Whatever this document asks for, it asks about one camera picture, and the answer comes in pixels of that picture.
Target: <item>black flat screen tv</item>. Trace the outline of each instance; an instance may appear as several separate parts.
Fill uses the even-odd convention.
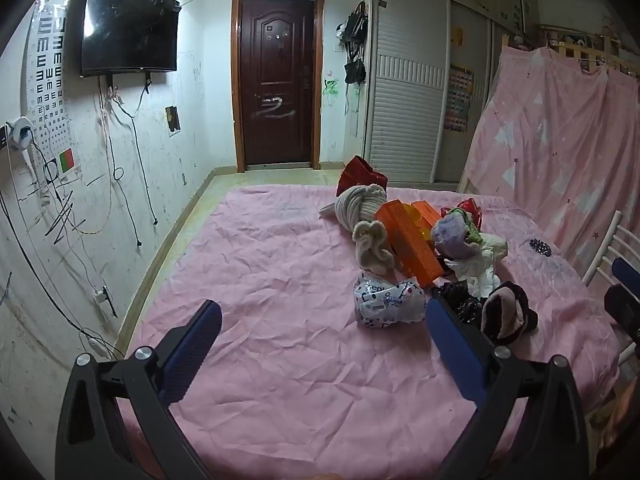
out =
[[[179,12],[176,0],[87,0],[80,75],[177,70]]]

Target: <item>green cloth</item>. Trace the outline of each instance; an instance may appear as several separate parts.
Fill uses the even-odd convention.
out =
[[[451,214],[454,211],[460,213],[462,215],[462,218],[465,220],[466,228],[468,229],[468,234],[466,235],[466,241],[470,244],[481,245],[482,237],[480,236],[480,231],[478,231],[478,228],[474,224],[474,221],[472,220],[471,216],[469,216],[469,213],[467,213],[464,209],[455,207],[451,211],[449,211],[448,214]]]

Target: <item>blue pad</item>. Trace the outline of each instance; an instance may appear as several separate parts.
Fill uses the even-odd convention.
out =
[[[436,299],[427,304],[427,328],[460,394],[479,408],[486,399],[487,372],[478,355]]]
[[[636,298],[640,299],[640,274],[626,260],[616,258],[611,264],[611,272],[628,288]]]
[[[184,398],[221,330],[222,310],[209,301],[162,368],[158,397],[165,406]]]

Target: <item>floor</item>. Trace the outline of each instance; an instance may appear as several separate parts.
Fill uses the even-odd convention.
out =
[[[143,319],[148,306],[153,303],[158,290],[174,268],[175,263],[183,256],[187,246],[200,231],[204,222],[213,213],[226,194],[236,187],[263,186],[267,184],[304,184],[307,186],[338,186],[342,170],[258,170],[245,173],[215,176],[202,197],[187,218],[184,227],[171,246],[156,279],[151,286],[145,305],[140,314]]]

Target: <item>silver screw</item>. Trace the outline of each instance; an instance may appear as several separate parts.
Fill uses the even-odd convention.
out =
[[[566,357],[562,355],[555,355],[553,361],[554,364],[559,368],[565,368],[569,365],[569,361],[567,361]]]
[[[136,350],[136,359],[139,361],[146,361],[151,357],[153,350],[148,346],[143,346]]]
[[[511,350],[509,350],[506,346],[497,346],[494,350],[494,355],[498,359],[508,359],[511,357]]]
[[[78,366],[86,366],[89,362],[91,362],[91,356],[89,354],[79,355],[78,359],[76,359],[76,364]]]

